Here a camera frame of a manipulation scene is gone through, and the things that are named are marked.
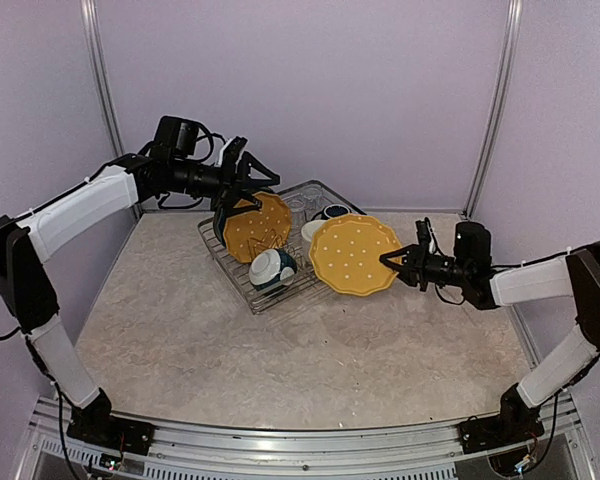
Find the blue dotted plate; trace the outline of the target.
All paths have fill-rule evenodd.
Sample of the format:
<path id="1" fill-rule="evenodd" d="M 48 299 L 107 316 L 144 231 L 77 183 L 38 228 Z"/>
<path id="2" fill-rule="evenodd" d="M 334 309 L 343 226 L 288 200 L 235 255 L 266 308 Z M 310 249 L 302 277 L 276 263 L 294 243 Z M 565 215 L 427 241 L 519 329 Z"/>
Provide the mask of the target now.
<path id="1" fill-rule="evenodd" d="M 224 230 L 226 227 L 227 215 L 222 207 L 219 207 L 213 217 L 213 231 L 218 242 L 225 247 Z"/>

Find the yellow dotted plate front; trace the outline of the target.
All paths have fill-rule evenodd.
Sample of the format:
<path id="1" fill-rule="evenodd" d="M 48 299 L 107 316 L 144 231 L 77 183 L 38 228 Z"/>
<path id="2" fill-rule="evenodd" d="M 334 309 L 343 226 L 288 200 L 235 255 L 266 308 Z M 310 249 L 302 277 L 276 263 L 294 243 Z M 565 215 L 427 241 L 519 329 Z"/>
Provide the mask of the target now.
<path id="1" fill-rule="evenodd" d="M 335 292 L 367 297 L 392 285 L 397 273 L 380 256 L 401 247 L 394 230 L 377 218 L 347 214 L 318 228 L 309 259 L 316 277 Z"/>

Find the yellow dotted plate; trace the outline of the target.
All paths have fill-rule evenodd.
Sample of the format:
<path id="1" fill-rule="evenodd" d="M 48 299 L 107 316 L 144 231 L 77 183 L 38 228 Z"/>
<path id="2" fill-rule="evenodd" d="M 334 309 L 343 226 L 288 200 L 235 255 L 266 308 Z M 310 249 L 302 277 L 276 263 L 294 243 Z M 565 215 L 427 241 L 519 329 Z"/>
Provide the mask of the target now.
<path id="1" fill-rule="evenodd" d="M 347 214 L 318 228 L 309 259 L 316 277 L 335 292 L 367 297 L 392 285 L 397 273 L 380 256 L 401 247 L 394 230 L 377 218 Z"/>
<path id="2" fill-rule="evenodd" d="M 223 240 L 228 253 L 239 263 L 251 263 L 264 250 L 282 248 L 292 229 L 288 205 L 274 193 L 258 192 L 259 210 L 244 212 L 226 220 Z"/>

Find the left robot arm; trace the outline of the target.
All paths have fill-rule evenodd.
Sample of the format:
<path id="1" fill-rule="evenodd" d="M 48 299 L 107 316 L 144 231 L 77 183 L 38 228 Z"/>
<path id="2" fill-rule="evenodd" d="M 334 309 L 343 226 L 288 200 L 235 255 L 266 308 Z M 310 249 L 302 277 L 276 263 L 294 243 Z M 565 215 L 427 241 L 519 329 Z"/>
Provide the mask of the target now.
<path id="1" fill-rule="evenodd" d="M 214 164 L 195 158 L 198 142 L 214 143 L 219 137 L 198 121 L 164 116 L 153 140 L 139 152 L 105 163 L 75 187 L 18 217 L 0 217 L 0 296 L 41 372 L 68 398 L 75 428 L 98 444 L 113 443 L 120 424 L 76 354 L 44 264 L 94 225 L 151 197 L 178 193 L 209 199 L 212 210 L 226 217 L 259 209 L 256 191 L 279 184 L 279 175 L 247 151 L 244 137 L 227 140 L 219 149 L 210 146 L 219 155 Z"/>

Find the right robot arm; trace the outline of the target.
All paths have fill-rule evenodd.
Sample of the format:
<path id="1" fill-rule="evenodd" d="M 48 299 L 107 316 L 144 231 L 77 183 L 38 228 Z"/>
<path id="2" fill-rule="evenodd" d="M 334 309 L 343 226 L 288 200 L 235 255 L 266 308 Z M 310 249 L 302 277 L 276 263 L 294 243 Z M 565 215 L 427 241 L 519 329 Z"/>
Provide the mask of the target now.
<path id="1" fill-rule="evenodd" d="M 416 223 L 417 240 L 380 256 L 411 287 L 452 286 L 463 302 L 481 311 L 570 300 L 575 318 L 563 340 L 502 394 L 491 433 L 503 444 L 515 442 L 538 420 L 551 397 L 579 383 L 600 359 L 600 241 L 518 264 L 492 260 L 492 236 L 482 224 L 455 227 L 453 252 L 438 247 L 428 219 Z"/>

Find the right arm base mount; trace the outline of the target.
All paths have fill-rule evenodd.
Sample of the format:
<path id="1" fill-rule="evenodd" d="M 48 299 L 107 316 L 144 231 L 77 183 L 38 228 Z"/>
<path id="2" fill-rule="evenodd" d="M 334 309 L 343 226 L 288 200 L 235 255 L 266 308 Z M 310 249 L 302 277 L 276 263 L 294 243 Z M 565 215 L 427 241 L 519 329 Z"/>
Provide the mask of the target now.
<path id="1" fill-rule="evenodd" d="M 457 425 L 464 454 L 497 449 L 541 437 L 545 433 L 540 421 L 532 421 L 509 428 L 498 415 L 471 417 Z"/>

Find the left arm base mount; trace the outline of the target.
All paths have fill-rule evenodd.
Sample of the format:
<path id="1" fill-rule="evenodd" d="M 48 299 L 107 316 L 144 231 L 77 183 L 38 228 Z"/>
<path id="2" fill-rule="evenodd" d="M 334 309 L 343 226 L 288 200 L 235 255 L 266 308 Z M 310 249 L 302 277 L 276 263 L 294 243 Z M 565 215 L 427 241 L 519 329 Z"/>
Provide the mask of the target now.
<path id="1" fill-rule="evenodd" d="M 147 422 L 111 416 L 103 426 L 89 426 L 77 419 L 67 428 L 70 438 L 86 444 L 147 456 L 155 427 Z"/>

